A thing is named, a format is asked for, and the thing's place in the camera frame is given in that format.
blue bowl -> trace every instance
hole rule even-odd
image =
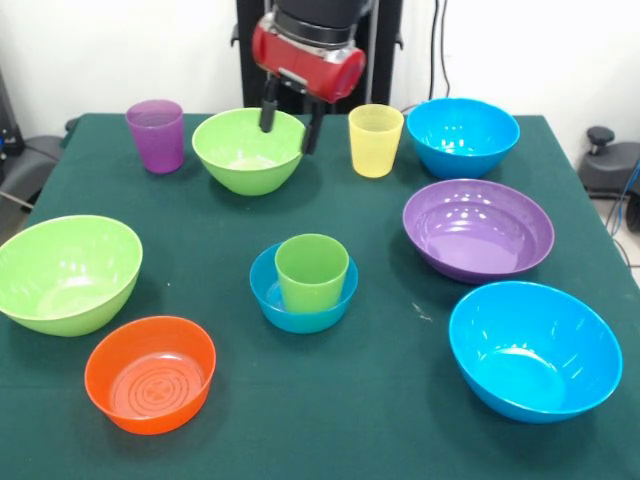
[[[317,313],[291,313],[284,308],[278,283],[275,257],[279,246],[279,243],[273,245],[258,255],[249,272],[251,290],[264,316],[276,327],[290,333],[316,333],[335,325],[344,316],[358,287],[358,269],[353,259],[349,257],[344,287],[335,307]]]
[[[507,112],[478,100],[440,98],[414,108],[407,128],[420,161],[442,179],[479,178],[518,143]]]
[[[449,341],[476,395],[521,422],[586,412],[622,376],[620,346],[602,318],[571,295],[535,283],[473,290],[451,314]]]

white wall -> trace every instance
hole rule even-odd
[[[595,123],[640,140],[638,2],[449,1],[452,96],[544,114],[572,161]],[[400,108],[428,95],[433,4],[405,0],[391,99]],[[0,65],[26,135],[150,97],[220,111],[242,103],[235,21],[235,0],[0,0]]]
[[[591,125],[640,141],[639,2],[449,1],[444,46],[452,96],[479,98],[513,114],[544,114],[574,163]],[[396,105],[428,95],[434,3],[407,2]],[[442,81],[436,92],[444,94]]]

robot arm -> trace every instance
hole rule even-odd
[[[281,85],[312,100],[312,119],[302,143],[313,153],[325,103],[347,97],[365,66],[353,37],[369,0],[275,0],[253,34],[253,57],[268,73],[260,128],[271,131]]]

knob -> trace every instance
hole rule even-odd
[[[607,127],[591,127],[587,130],[589,141],[596,147],[604,147],[607,143],[612,142],[615,138],[613,130]]]

concentric circle pattern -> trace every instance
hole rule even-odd
[[[191,401],[203,383],[200,368],[189,357],[173,353],[143,357],[115,382],[113,410],[123,416],[157,417]]]

